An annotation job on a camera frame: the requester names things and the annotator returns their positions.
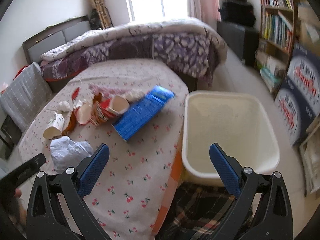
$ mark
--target white plastic basket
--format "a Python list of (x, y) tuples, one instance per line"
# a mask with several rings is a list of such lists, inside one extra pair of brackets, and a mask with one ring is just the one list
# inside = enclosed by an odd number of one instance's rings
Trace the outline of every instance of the white plastic basket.
[(280, 160), (269, 118), (251, 95), (195, 91), (187, 96), (182, 146), (186, 181), (223, 186), (209, 158), (213, 143), (256, 173), (271, 175)]

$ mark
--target screw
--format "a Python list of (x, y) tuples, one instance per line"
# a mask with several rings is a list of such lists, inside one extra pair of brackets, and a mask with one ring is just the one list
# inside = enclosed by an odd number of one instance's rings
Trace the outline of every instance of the screw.
[(244, 170), (244, 172), (245, 172), (246, 174), (251, 174), (251, 173), (252, 173), (252, 169), (249, 168), (249, 167), (245, 167), (243, 170)]
[(38, 174), (37, 174), (37, 177), (38, 178), (42, 178), (44, 176), (44, 172), (43, 171), (41, 171), (41, 172), (39, 172)]
[(72, 168), (72, 167), (67, 168), (67, 170), (66, 170), (66, 173), (67, 173), (67, 174), (72, 174), (72, 173), (74, 173), (74, 172), (75, 172), (75, 169)]
[(281, 178), (281, 173), (278, 172), (278, 171), (276, 171), (276, 172), (275, 172), (275, 177), (277, 177), (278, 179)]

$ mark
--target floor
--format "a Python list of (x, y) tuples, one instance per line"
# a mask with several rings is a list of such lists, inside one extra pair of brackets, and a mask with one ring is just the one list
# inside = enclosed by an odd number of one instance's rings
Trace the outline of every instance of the floor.
[[(304, 197), (304, 175), (299, 153), (290, 146), (289, 137), (274, 105), (273, 98), (261, 80), (259, 73), (251, 67), (241, 65), (240, 60), (230, 49), (225, 65), (217, 68), (213, 79), (213, 87), (210, 90), (248, 93), (256, 96), (265, 107), (280, 148), (280, 163), (277, 170), (282, 173), (286, 182), (293, 214), (293, 235), (294, 237), (297, 236), (320, 204), (320, 198), (316, 199), (315, 195)], [(198, 85), (198, 88), (204, 89), (201, 84)], [(8, 160), (8, 168), (12, 170), (21, 163), (16, 147)], [(27, 181), (20, 187), (25, 207), (28, 206), (30, 184)], [(259, 199), (255, 198), (254, 210), (257, 208), (258, 201)]]

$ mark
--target cardboard box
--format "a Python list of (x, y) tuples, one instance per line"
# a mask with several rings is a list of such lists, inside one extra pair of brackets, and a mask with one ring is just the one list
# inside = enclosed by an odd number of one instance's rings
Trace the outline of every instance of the cardboard box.
[(298, 5), (298, 17), (301, 21), (320, 29), (320, 21), (308, 2), (303, 2)]
[(269, 55), (276, 54), (276, 47), (272, 46), (269, 42), (267, 42), (266, 40), (263, 40), (263, 39), (259, 40), (258, 50), (261, 50)]
[(296, 43), (287, 76), (315, 115), (320, 114), (320, 58)]
[(261, 50), (257, 50), (256, 52), (256, 59), (262, 64), (262, 65), (266, 65), (267, 64), (267, 60), (268, 60), (269, 55), (264, 53)]
[(316, 116), (289, 77), (285, 77), (275, 100), (292, 146), (307, 137), (307, 129)]
[(267, 60), (266, 68), (270, 70), (270, 73), (275, 77), (283, 77), (286, 69), (286, 65), (280, 60), (269, 56)]
[(300, 28), (300, 44), (320, 56), (320, 30), (306, 22), (301, 22)]

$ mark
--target cup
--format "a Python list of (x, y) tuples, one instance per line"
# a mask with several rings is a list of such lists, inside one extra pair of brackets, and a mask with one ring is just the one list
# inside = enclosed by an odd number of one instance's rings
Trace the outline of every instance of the cup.
[(45, 139), (53, 139), (53, 137), (61, 136), (64, 125), (64, 118), (62, 114), (54, 113), (49, 121), (47, 128), (43, 132), (43, 137)]

